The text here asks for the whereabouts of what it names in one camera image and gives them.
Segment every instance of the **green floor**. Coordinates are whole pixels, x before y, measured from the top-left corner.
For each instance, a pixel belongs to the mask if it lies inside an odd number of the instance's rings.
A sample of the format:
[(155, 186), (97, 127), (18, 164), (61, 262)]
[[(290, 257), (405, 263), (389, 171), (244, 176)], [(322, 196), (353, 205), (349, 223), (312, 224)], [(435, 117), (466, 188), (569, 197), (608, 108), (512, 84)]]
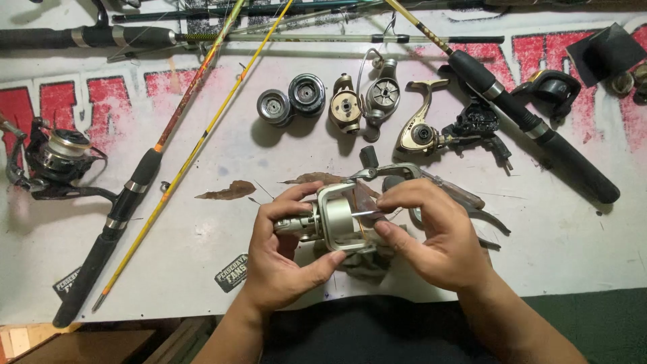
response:
[(647, 288), (524, 300), (592, 364), (647, 363)]

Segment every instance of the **table surface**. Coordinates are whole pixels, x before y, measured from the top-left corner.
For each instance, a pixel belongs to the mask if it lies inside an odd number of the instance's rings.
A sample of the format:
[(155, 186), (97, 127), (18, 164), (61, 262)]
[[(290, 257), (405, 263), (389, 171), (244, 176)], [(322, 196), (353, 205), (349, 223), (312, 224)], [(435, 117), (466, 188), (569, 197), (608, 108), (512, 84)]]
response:
[[(94, 23), (89, 2), (12, 1), (0, 14), (0, 28), (71, 28)], [(142, 11), (168, 10), (165, 1), (144, 2)], [(631, 9), (575, 8), (467, 11), (416, 11), (440, 36), (505, 35), (505, 43), (469, 45), (511, 90), (538, 69), (576, 74), (565, 46), (592, 31), (621, 24), (647, 45), (647, 12)], [(391, 13), (335, 21), (328, 17), (313, 27), (290, 33), (372, 34), (382, 32)], [(217, 24), (218, 19), (209, 22)], [(159, 21), (155, 26), (179, 30), (194, 25)], [(202, 26), (208, 27), (205, 21)], [(398, 16), (398, 33), (418, 31)], [(130, 221), (103, 274), (78, 317), (81, 321), (112, 321), (224, 313), (236, 289), (225, 293), (215, 275), (246, 253), (258, 206), (247, 198), (231, 201), (196, 199), (207, 191), (227, 188), (234, 180), (261, 185), (276, 196), (287, 188), (278, 182), (307, 172), (347, 176), (361, 169), (360, 137), (342, 135), (327, 120), (296, 119), (284, 130), (264, 124), (256, 113), (258, 95), (270, 88), (286, 91), (297, 74), (313, 73), (327, 88), (327, 102), (340, 73), (356, 80), (363, 43), (273, 43), (261, 53), (247, 79), (223, 113), (174, 197), (126, 267), (101, 309), (90, 308), (146, 218), (158, 203), (161, 181), (169, 181), (215, 115), (227, 92), (258, 43), (223, 47), (215, 69), (177, 128), (152, 187)], [(411, 80), (438, 79), (446, 56), (433, 45), (376, 45), (399, 61), (401, 86)], [(160, 53), (135, 62), (110, 63), (118, 49), (21, 51), (0, 54), (0, 111), (27, 131), (33, 115), (75, 127), (109, 155), (96, 163), (82, 183), (119, 191), (141, 155), (152, 147), (199, 66), (194, 54)], [(376, 72), (364, 68), (362, 91)], [(441, 129), (455, 120), (465, 98), (455, 85), (433, 93), (427, 123)], [(422, 102), (419, 93), (404, 91), (399, 108), (382, 126), (374, 145), (382, 164), (393, 155), (402, 125)], [(622, 192), (612, 207), (592, 204), (539, 164), (541, 151), (509, 120), (499, 136), (512, 152), (511, 175), (492, 154), (471, 148), (457, 155), (445, 150), (431, 157), (408, 157), (425, 170), (481, 196), (485, 210), (512, 230), (503, 236), (493, 226), (474, 220), (477, 233), (503, 246), (490, 252), (497, 272), (523, 296), (614, 290), (647, 286), (647, 109), (631, 97), (618, 100), (604, 87), (583, 89), (573, 112), (558, 131), (605, 173)], [(0, 153), (0, 166), (6, 165)], [(378, 190), (380, 181), (370, 184)], [(81, 265), (105, 222), (110, 205), (102, 198), (34, 201), (0, 177), (0, 324), (51, 321), (60, 305), (52, 285)], [(260, 203), (270, 197), (260, 188), (250, 195)], [(406, 213), (396, 223), (408, 225), (422, 238)], [(297, 262), (313, 260), (311, 244), (297, 249)], [(379, 286), (351, 279), (342, 272), (293, 307), (350, 295), (390, 294), (416, 302), (454, 300), (455, 294), (423, 282), (401, 258)]]

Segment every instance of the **fingernail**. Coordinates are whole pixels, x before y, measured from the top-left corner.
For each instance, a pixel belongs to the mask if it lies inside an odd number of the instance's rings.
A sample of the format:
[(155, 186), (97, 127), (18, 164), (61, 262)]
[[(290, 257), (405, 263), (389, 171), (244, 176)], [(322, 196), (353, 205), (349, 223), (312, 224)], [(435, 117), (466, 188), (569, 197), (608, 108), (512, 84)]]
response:
[(335, 264), (339, 265), (344, 261), (344, 259), (346, 259), (346, 253), (343, 250), (333, 251), (333, 253), (330, 254), (330, 258)]
[(384, 221), (378, 221), (375, 223), (374, 228), (376, 232), (384, 235), (384, 234), (388, 234), (389, 231), (391, 231), (391, 224)]

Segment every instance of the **left hand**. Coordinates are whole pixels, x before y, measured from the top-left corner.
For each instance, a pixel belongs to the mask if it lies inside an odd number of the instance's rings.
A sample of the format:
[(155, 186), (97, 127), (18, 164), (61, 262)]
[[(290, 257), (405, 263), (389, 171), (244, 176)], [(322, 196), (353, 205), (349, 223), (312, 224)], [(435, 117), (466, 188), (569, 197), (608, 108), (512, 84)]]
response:
[(261, 313), (286, 307), (309, 290), (328, 281), (335, 268), (346, 258), (343, 251), (328, 253), (305, 267), (299, 267), (294, 250), (296, 236), (274, 234), (274, 222), (288, 215), (312, 209), (310, 203), (299, 202), (324, 184), (321, 181), (294, 186), (272, 203), (258, 209), (254, 232), (249, 243), (247, 280), (240, 295)]

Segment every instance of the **hand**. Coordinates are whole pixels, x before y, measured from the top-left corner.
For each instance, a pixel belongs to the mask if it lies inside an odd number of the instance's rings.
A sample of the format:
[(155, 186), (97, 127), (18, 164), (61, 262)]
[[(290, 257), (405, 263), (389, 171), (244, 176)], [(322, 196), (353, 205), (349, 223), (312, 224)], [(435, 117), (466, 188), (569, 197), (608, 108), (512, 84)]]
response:
[(424, 243), (390, 222), (376, 223), (375, 231), (430, 284), (450, 291), (469, 290), (494, 272), (465, 209), (431, 181), (402, 182), (381, 195), (377, 207), (384, 211), (421, 208)]
[(292, 261), (299, 244), (296, 236), (274, 234), (274, 222), (287, 215), (311, 210), (310, 203), (299, 202), (315, 193), (323, 182), (294, 186), (274, 202), (258, 209), (254, 232), (249, 243), (247, 280), (241, 294), (263, 313), (288, 306), (305, 292), (325, 283), (346, 258), (343, 251), (328, 253), (305, 267)]

